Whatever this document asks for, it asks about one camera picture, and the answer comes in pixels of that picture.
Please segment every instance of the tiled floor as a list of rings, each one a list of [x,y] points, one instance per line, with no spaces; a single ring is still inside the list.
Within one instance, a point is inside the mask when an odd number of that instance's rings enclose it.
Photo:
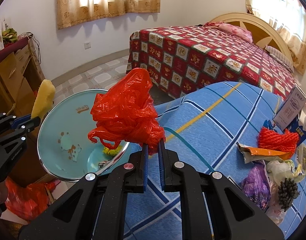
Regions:
[[[90,69],[56,87],[54,106],[65,98],[88,89],[110,89],[125,76],[128,56],[121,57]],[[155,85],[150,90],[155,105],[173,100]]]

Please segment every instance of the blue bedsheet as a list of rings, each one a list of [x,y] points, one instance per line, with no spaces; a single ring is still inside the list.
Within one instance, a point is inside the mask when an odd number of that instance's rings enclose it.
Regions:
[[[279,96],[260,88],[221,82],[156,106],[156,110],[158,121],[165,128],[167,149],[176,151],[181,161],[197,171],[220,171],[239,186],[253,164],[244,164],[236,142],[256,147],[264,120],[272,119],[280,105]],[[199,115],[198,120],[191,121]],[[192,124],[187,128],[178,130],[190,121]],[[136,144],[131,147],[132,152],[139,150]],[[306,178],[299,184],[299,190],[300,196],[280,224],[286,238],[306,214]],[[128,196],[124,238],[182,239],[180,197],[178,193],[161,190],[157,154],[149,159],[146,192]]]

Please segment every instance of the red checkered bedspread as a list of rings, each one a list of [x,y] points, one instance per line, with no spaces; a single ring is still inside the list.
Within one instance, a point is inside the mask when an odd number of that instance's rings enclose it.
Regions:
[[[263,49],[204,27],[134,32],[127,72],[136,67],[147,69],[152,82],[173,98],[220,81],[247,82],[285,98],[295,83]]]

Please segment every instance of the wooden cabinet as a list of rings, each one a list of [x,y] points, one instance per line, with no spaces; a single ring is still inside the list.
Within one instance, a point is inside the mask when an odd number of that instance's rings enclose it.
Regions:
[[[44,79],[32,40],[0,63],[0,113],[21,117],[32,112],[39,86]],[[37,155],[36,131],[29,133],[27,150],[13,168],[10,177],[25,187],[46,174]]]

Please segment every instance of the wooden headboard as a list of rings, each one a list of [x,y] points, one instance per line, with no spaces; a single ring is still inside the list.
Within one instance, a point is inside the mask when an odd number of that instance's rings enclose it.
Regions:
[[[225,22],[246,29],[252,33],[254,44],[262,49],[266,45],[272,46],[281,51],[292,62],[288,46],[277,31],[264,20],[252,14],[227,13],[214,18],[211,22]]]

